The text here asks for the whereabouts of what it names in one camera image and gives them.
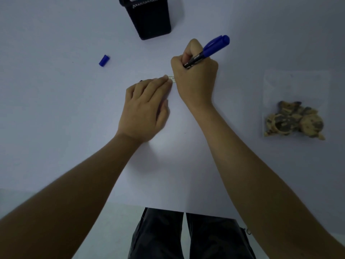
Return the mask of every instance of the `small white sticker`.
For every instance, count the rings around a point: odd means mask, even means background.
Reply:
[[[174,76],[169,76],[169,78],[172,80],[172,82],[175,82],[175,77]]]

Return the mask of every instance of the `black mesh pen holder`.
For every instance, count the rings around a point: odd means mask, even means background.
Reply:
[[[167,0],[119,0],[142,40],[171,32]]]

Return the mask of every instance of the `leg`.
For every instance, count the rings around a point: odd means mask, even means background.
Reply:
[[[182,220],[181,212],[145,208],[128,259],[183,259]]]
[[[190,259],[255,259],[245,230],[235,219],[187,213]]]

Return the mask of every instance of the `pants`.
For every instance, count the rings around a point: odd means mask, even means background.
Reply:
[[[145,208],[128,259],[183,259],[182,212]],[[187,213],[190,259],[256,259],[236,220]]]

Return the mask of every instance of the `pen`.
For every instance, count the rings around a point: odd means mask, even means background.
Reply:
[[[230,38],[227,35],[221,35],[217,38],[210,41],[204,48],[201,53],[194,56],[192,59],[189,60],[188,63],[184,65],[186,69],[189,69],[196,65],[197,63],[200,63],[202,60],[204,60],[207,57],[210,57],[214,53],[218,52],[219,50],[223,49],[224,47],[228,46],[230,43]]]

